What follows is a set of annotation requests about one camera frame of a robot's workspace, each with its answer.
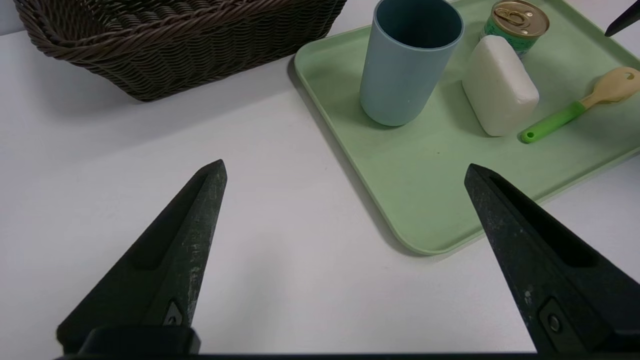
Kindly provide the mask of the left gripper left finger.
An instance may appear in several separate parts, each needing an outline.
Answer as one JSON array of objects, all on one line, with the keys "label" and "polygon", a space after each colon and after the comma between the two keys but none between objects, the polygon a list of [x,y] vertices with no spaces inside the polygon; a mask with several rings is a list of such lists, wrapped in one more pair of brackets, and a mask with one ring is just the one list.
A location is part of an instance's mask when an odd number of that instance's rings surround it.
[{"label": "left gripper left finger", "polygon": [[195,309],[227,184],[201,167],[56,330],[65,356],[192,356]]}]

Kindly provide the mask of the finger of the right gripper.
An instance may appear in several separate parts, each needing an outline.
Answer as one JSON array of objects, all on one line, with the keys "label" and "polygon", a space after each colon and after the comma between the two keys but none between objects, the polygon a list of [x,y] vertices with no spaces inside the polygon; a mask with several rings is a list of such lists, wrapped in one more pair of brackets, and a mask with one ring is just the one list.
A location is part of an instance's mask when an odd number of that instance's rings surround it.
[{"label": "finger of the right gripper", "polygon": [[618,16],[605,31],[605,36],[610,38],[622,30],[630,27],[640,20],[640,0],[636,0],[627,10]]}]

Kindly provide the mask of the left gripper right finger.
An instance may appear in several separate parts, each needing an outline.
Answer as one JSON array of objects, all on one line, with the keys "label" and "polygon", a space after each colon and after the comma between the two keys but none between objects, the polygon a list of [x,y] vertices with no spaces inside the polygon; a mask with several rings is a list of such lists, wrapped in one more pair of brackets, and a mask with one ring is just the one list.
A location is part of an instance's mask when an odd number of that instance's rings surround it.
[{"label": "left gripper right finger", "polygon": [[640,285],[504,177],[464,186],[538,354],[637,356]]}]

